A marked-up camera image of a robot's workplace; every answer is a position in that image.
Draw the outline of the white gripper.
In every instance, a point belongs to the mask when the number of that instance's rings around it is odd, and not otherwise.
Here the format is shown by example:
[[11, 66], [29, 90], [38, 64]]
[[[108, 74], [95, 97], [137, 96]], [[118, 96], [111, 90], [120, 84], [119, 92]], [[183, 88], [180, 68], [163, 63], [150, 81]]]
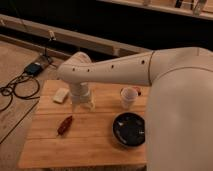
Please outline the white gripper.
[[75, 113], [80, 107], [80, 103], [88, 103], [90, 111], [95, 110], [95, 103], [91, 101], [91, 90], [88, 83], [76, 83], [70, 84], [70, 96], [72, 104], [72, 112]]

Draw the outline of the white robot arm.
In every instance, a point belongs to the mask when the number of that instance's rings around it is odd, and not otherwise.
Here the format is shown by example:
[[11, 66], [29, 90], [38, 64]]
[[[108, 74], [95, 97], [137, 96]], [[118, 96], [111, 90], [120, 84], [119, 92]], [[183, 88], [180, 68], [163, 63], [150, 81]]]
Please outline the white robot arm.
[[147, 87], [147, 171], [213, 171], [212, 50], [170, 48], [99, 62], [77, 52], [58, 76], [77, 103], [91, 83]]

